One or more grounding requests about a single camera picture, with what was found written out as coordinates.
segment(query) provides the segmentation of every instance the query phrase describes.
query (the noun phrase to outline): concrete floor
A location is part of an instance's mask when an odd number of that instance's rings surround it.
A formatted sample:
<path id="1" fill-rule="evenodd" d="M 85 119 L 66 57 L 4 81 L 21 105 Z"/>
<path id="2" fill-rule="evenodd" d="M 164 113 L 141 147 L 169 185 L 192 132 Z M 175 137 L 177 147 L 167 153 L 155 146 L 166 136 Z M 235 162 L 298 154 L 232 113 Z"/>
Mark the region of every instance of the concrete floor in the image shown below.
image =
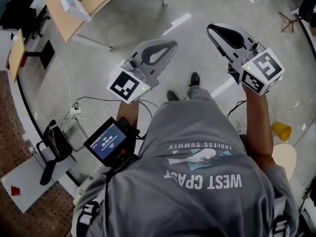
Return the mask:
<path id="1" fill-rule="evenodd" d="M 184 98 L 187 91 L 188 75 L 197 71 L 201 76 L 201 87 L 214 92 L 230 80 L 227 72 L 228 61 L 223 58 L 206 34 L 209 23 L 223 22 L 244 27 L 265 47 L 271 47 L 286 71 L 267 94 L 271 122 L 284 114 L 279 121 L 292 127 L 288 141 L 295 145 L 305 127 L 314 117 L 316 101 L 316 61 L 308 40 L 299 24 L 294 33 L 281 33 L 286 22 L 278 12 L 291 16 L 297 7 L 294 0 L 168 0 L 168 6 L 161 6 L 160 0 L 112 0 L 103 7 L 81 29 L 81 34 L 113 47 L 110 53 L 75 42 L 65 43 L 53 21 L 48 21 L 43 29 L 43 38 L 28 43 L 28 50 L 41 50 L 47 40 L 51 40 L 58 57 L 54 57 L 45 71 L 37 58 L 28 60 L 20 74 L 24 93 L 33 112 L 38 114 L 38 125 L 44 130 L 51 119 L 59 119 L 71 106 L 72 100 L 67 87 L 67 76 L 73 100 L 82 96 L 115 99 L 106 90 L 108 76 L 114 66 L 131 53 L 140 42 L 149 39 L 168 38 L 178 42 L 174 55 L 158 80 L 160 85 L 143 97 L 157 105 L 166 101 L 166 91 L 172 89 Z M 191 18 L 178 27 L 162 34 L 172 27 L 172 22 L 184 14 Z M 223 113 L 227 114 L 237 101 L 244 100 L 245 94 L 240 86 L 233 83 L 228 89 L 215 96 L 215 101 Z M 83 99 L 80 105 L 82 117 L 94 114 L 117 113 L 117 102 L 99 102 Z M 156 108 L 148 107 L 154 113 Z M 86 133 L 91 135 L 109 116 L 95 116 L 82 119 L 80 123 Z M 231 118 L 239 119 L 246 127 L 245 105 L 238 108 Z M 150 122 L 147 111 L 140 107 L 138 128 L 145 133 Z M 233 125 L 239 128 L 236 120 Z M 76 129 L 68 130 L 71 141 L 78 147 L 84 138 Z M 281 141 L 275 138 L 275 144 Z M 297 143 L 298 164 L 291 181 L 294 194 L 299 203 L 310 179 L 316 174 L 314 165 L 305 166 L 308 158 L 315 158 L 315 139 Z M 72 172 L 80 175 L 94 175 L 100 162 L 83 149 L 74 153 L 78 166 Z"/>

